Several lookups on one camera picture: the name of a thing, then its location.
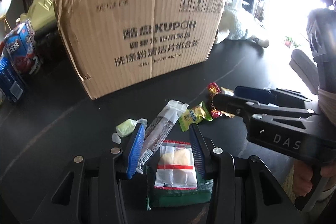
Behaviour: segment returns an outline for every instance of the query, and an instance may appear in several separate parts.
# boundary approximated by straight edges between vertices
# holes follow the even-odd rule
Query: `handle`
[[[295,207],[304,212],[310,212],[321,193],[323,192],[329,178],[324,178],[321,176],[321,167],[313,166],[313,177],[311,178],[311,183],[313,188],[306,196],[299,196],[295,200]]]

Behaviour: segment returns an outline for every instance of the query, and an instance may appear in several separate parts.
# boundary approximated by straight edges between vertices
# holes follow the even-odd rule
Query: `black table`
[[[151,122],[170,99],[191,106],[208,99],[206,86],[234,89],[285,88],[309,92],[288,65],[290,53],[282,44],[262,49],[249,41],[224,41],[214,45],[208,61],[90,100],[68,59],[54,68],[41,68],[27,81],[29,90],[19,105],[0,108],[0,194],[14,216],[27,223],[65,165],[75,156],[96,157],[110,150],[115,127],[128,118]],[[121,105],[128,106],[120,112]],[[292,160],[246,141],[239,117],[218,118],[199,124],[202,133],[233,156],[258,155],[283,181]],[[168,136],[188,141],[176,124]],[[205,205],[146,211],[146,177],[136,174],[123,182],[128,222],[204,222]]]

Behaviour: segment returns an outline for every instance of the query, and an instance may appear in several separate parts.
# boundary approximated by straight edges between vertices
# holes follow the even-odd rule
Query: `cardboard box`
[[[91,99],[207,60],[225,0],[55,0]]]

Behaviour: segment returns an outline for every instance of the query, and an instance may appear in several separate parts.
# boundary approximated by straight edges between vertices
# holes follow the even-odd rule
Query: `white plush toy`
[[[218,32],[221,34],[220,41],[216,38],[215,44],[220,43],[225,38],[229,40],[250,38],[260,46],[267,48],[269,41],[261,40],[254,35],[260,21],[245,11],[242,3],[243,0],[233,0],[232,3],[225,5],[218,27]]]

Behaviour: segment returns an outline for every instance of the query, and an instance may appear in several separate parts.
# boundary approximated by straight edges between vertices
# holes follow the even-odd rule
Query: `barcode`
[[[152,156],[152,154],[153,151],[147,148],[138,161],[138,167],[143,166],[146,161]]]
[[[20,99],[22,93],[23,93],[23,89],[20,88],[20,86],[18,85],[18,83],[16,81],[14,81],[13,85],[11,86],[11,88],[9,89],[9,91],[14,95],[14,97],[18,100]]]

